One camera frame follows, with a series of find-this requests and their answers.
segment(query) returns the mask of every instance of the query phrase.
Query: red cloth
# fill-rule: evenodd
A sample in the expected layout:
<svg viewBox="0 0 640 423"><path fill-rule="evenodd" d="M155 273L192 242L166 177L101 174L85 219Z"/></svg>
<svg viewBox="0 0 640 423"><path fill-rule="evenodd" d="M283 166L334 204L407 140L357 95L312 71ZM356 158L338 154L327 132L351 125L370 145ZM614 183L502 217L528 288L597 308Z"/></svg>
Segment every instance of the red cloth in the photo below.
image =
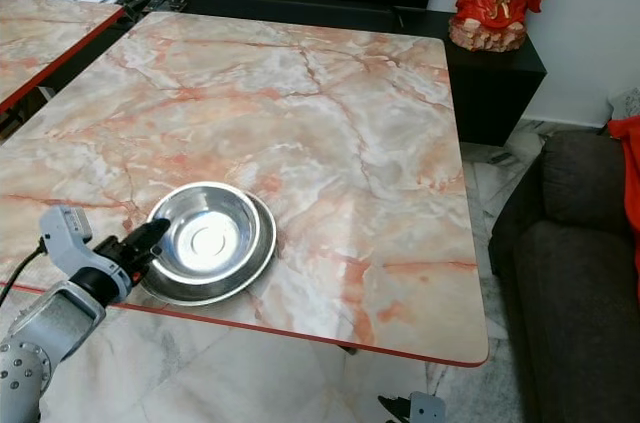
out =
<svg viewBox="0 0 640 423"><path fill-rule="evenodd" d="M507 18L502 0L458 0L457 17L463 20L472 18L478 20L488 28L502 29L512 23L524 24L527 9L534 13L540 13L542 0L509 0L509 18Z"/></svg>
<svg viewBox="0 0 640 423"><path fill-rule="evenodd" d="M636 269L640 274L640 116L609 122L609 132L619 138L626 168L624 208L636 240ZM638 281L640 300L640 281Z"/></svg>

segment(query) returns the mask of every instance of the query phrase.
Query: black cable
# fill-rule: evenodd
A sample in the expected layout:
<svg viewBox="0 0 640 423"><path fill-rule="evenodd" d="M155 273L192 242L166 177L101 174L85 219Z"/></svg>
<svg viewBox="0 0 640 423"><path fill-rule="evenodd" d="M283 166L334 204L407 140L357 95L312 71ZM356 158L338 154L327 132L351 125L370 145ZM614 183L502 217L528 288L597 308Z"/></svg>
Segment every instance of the black cable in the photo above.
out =
<svg viewBox="0 0 640 423"><path fill-rule="evenodd" d="M40 242L38 243L38 248L34 250L29 256L27 256L22 262L17 266L17 268L11 274L11 277L7 280L7 283L4 285L2 292L0 292L0 306L4 303L4 300L7 299L7 295L9 294L9 290L16 282L22 270L38 255L42 255L47 252L47 247L44 245L44 240L40 238Z"/></svg>

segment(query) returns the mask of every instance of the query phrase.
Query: marble table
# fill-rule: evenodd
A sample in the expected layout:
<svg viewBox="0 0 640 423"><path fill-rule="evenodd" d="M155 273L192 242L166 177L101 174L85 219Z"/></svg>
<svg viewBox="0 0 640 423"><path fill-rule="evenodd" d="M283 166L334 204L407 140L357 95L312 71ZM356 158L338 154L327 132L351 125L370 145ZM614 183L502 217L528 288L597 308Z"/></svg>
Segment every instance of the marble table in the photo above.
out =
<svg viewBox="0 0 640 423"><path fill-rule="evenodd" d="M129 308L459 366L488 356L443 43L154 13L0 148L0 280L48 205L100 241L185 183L260 196L277 256L200 308ZM63 275L33 262L22 288Z"/></svg>
<svg viewBox="0 0 640 423"><path fill-rule="evenodd" d="M0 0L0 113L102 33L117 5L60 0Z"/></svg>

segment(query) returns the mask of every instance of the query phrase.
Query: metal bowl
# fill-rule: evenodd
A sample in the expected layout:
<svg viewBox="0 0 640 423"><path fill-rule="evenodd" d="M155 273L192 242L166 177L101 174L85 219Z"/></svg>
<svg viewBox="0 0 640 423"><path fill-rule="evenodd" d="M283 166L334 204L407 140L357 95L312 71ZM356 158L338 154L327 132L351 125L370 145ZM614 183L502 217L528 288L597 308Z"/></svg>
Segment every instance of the metal bowl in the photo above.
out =
<svg viewBox="0 0 640 423"><path fill-rule="evenodd" d="M275 220L256 196L221 183L193 183L169 193L148 220L168 218L142 286L177 305L229 298L251 284L275 249Z"/></svg>

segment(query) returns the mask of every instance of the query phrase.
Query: marble floor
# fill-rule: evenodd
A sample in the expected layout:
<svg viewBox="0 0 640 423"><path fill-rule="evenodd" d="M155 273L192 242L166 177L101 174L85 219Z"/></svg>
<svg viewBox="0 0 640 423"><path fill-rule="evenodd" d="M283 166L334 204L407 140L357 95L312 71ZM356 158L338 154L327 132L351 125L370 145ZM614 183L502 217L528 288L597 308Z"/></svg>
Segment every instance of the marble floor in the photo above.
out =
<svg viewBox="0 0 640 423"><path fill-rule="evenodd" d="M490 337L476 369L136 311L111 310L56 372L43 422L385 423L378 395L424 391L442 398L447 422L523 421L499 286L487 244L493 224L544 137L520 125L504 148L463 144L464 172ZM12 292L9 318L35 297Z"/></svg>

